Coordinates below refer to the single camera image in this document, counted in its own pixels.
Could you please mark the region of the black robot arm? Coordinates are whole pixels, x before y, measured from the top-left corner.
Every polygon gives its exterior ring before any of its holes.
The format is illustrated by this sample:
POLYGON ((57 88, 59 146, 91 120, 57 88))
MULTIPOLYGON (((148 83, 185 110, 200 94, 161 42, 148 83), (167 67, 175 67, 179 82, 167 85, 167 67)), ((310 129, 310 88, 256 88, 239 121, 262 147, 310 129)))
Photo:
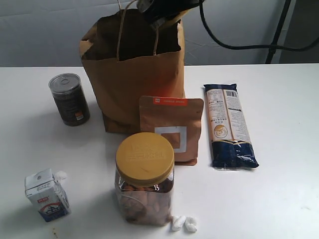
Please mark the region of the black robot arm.
POLYGON ((138 0, 137 9, 154 29, 178 22, 188 11, 200 5, 200 0, 138 0))

